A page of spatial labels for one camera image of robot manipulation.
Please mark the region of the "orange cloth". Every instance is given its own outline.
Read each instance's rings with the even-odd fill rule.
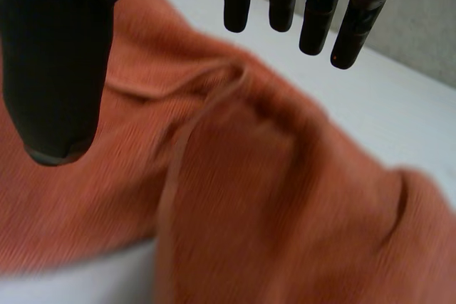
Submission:
[[[432,183],[166,0],[116,5],[79,162],[35,165],[0,118],[2,272],[156,236],[159,304],[456,303],[456,221]]]

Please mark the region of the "white surface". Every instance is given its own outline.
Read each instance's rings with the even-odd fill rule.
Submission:
[[[329,63],[335,36],[320,56],[298,49],[302,18],[288,33],[269,28],[268,4],[252,0],[242,34],[222,24],[222,0],[171,0],[196,27],[261,56],[312,94],[331,117],[386,164],[424,169],[456,205],[456,91],[364,49],[355,66]],[[143,304],[151,301],[153,243],[52,274],[0,281],[0,303]]]

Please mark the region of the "black rubber fingertip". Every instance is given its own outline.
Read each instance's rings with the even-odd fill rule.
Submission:
[[[293,23],[293,10],[269,7],[269,24],[278,32],[287,32]]]
[[[373,10],[357,9],[350,1],[331,53],[331,64],[349,69],[358,58],[383,5]]]
[[[250,0],[224,0],[224,26],[228,31],[242,32],[249,17]]]
[[[299,50],[310,56],[317,56],[325,45],[332,14],[304,13],[304,22],[299,38]]]

